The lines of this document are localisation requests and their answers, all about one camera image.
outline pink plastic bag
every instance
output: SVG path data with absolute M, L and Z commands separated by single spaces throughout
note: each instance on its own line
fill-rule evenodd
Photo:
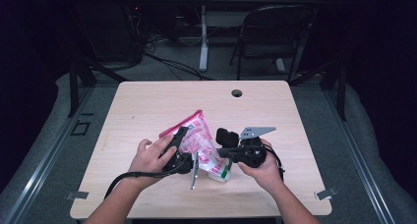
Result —
M 188 127 L 187 135 L 179 146 L 180 152 L 188 152 L 193 155 L 199 152 L 199 168 L 208 171 L 211 177 L 221 182 L 228 181 L 230 171 L 227 169 L 228 159 L 220 158 L 212 144 L 211 134 L 202 110 L 197 110 L 193 115 L 161 133 L 159 137 L 176 134 L 180 127 Z

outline table leg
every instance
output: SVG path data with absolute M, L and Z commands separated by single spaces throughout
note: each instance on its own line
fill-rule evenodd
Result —
M 206 6 L 202 6 L 202 53 L 200 55 L 200 71 L 205 72 L 208 69 L 208 27 L 206 23 Z

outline person's right hand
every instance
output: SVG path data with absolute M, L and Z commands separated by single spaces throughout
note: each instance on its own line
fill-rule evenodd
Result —
M 266 140 L 262 140 L 263 144 L 269 145 L 270 143 Z M 255 181 L 268 193 L 272 191 L 273 188 L 276 188 L 279 185 L 282 185 L 283 182 L 279 176 L 278 165 L 276 164 L 275 157 L 267 152 L 267 158 L 265 162 L 258 168 L 251 168 L 239 162 L 238 166 L 242 169 L 243 173 L 248 176 L 255 178 Z
M 138 145 L 138 151 L 132 161 L 132 164 L 128 172 L 149 172 L 160 173 L 162 167 L 171 159 L 174 155 L 176 146 L 170 147 L 166 152 L 160 156 L 161 152 L 172 141 L 173 136 L 165 136 L 152 143 L 150 140 L 144 139 Z M 154 183 L 158 182 L 160 178 L 151 177 L 139 177 L 132 178 L 132 181 L 140 190 L 143 190 Z

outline black office chair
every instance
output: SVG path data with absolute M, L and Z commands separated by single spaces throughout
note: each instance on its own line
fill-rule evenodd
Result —
M 307 6 L 264 6 L 249 13 L 240 29 L 237 45 L 229 65 L 238 56 L 237 80 L 241 76 L 278 75 L 257 73 L 241 75 L 243 59 L 292 58 L 287 81 L 291 80 L 295 57 L 300 44 L 301 32 L 311 23 L 314 11 Z

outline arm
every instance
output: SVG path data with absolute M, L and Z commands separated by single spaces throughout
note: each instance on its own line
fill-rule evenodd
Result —
M 270 145 L 266 140 L 263 140 L 263 143 Z M 273 197 L 285 224 L 319 223 L 282 182 L 272 154 L 268 152 L 266 161 L 259 168 L 251 168 L 241 162 L 238 165 L 246 175 L 255 178 L 255 181 Z
M 173 136 L 163 137 L 154 144 L 151 144 L 149 140 L 142 140 L 128 172 L 161 172 L 162 167 L 176 151 L 176 147 L 172 146 L 159 158 L 160 153 L 169 145 L 172 138 Z M 125 223 L 138 195 L 159 180 L 161 179 L 150 177 L 123 179 L 85 223 Z

